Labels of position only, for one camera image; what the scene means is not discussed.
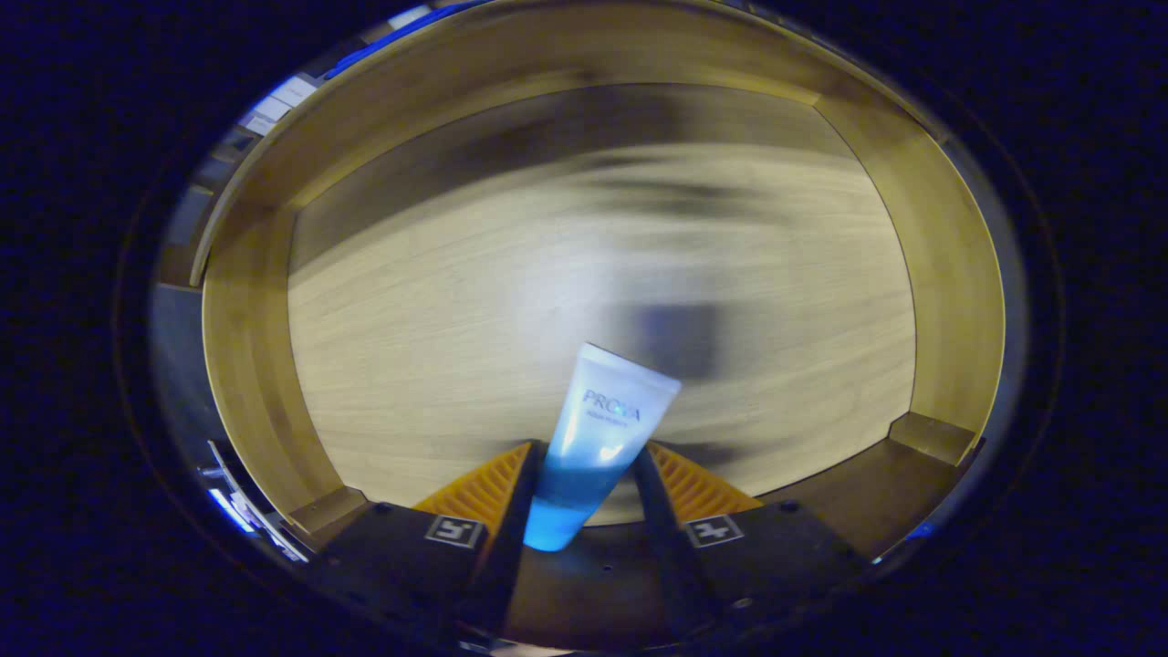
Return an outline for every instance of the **light wood surface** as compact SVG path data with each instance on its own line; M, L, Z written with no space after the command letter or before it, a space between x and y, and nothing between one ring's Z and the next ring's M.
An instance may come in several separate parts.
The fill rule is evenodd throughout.
M584 341L681 376L656 437L749 495L870 447L912 386L863 167L813 108L708 87L564 92L387 153L300 213L288 321L341 478L403 505L549 440ZM640 513L627 485L593 523Z
M937 143L883 96L847 81L815 108L863 162L904 249L917 312L910 408L972 431L972 447L994 402L1006 332L981 210Z
M912 410L980 434L1001 359L982 337L1001 326L992 244L903 99L856 81L872 83L688 0L500 0L338 76L249 154L192 272L209 258L208 369L249 472L292 523L342 479L413 504L547 438L584 340L682 372L658 437L748 492L871 444L913 372ZM616 83L707 91L620 116ZM710 88L787 104L726 115L738 101ZM555 94L584 89L584 138L547 134L576 106ZM507 118L516 102L551 118ZM480 115L509 127L485 137ZM632 491L598 519L633 518Z
M253 206L216 243L203 285L203 345L215 404L239 461L288 521L343 487L312 428L288 343L294 217ZM314 519L314 525L321 518ZM311 532L311 527L301 526Z
M774 25L700 0L474 7L354 64L281 118L211 210L192 282L237 198L300 209L394 146L474 112L584 87L661 82L814 103L839 82L840 65Z

